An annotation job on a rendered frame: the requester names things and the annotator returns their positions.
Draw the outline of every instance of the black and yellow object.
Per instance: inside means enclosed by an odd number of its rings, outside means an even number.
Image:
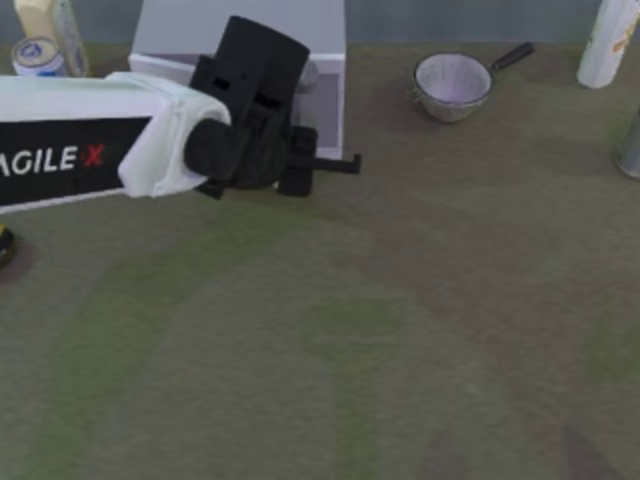
[[[13,258],[15,243],[11,230],[0,223],[0,268]]]

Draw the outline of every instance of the table surface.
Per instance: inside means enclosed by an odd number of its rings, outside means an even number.
[[[542,45],[459,125],[410,102],[424,55],[508,48],[350,47],[364,169],[308,200],[3,218],[0,476],[635,478],[640,183],[614,155],[640,50],[589,91],[580,47]]]

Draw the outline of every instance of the yellow bottle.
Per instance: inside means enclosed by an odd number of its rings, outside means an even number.
[[[91,76],[71,0],[14,0],[27,37],[47,37],[56,42],[73,77]]]

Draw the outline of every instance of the sieve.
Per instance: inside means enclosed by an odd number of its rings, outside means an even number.
[[[413,83],[417,100],[443,123],[455,123],[475,112],[489,97],[495,75],[534,52],[523,43],[487,68],[465,53],[435,53],[416,65]]]

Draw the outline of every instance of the strainer handle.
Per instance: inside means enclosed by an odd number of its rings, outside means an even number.
[[[535,48],[533,47],[533,44],[531,42],[523,43],[519,47],[514,48],[513,50],[493,62],[490,67],[491,71],[499,72],[500,70],[504,70],[514,63],[518,63],[523,58],[528,57],[534,51]]]

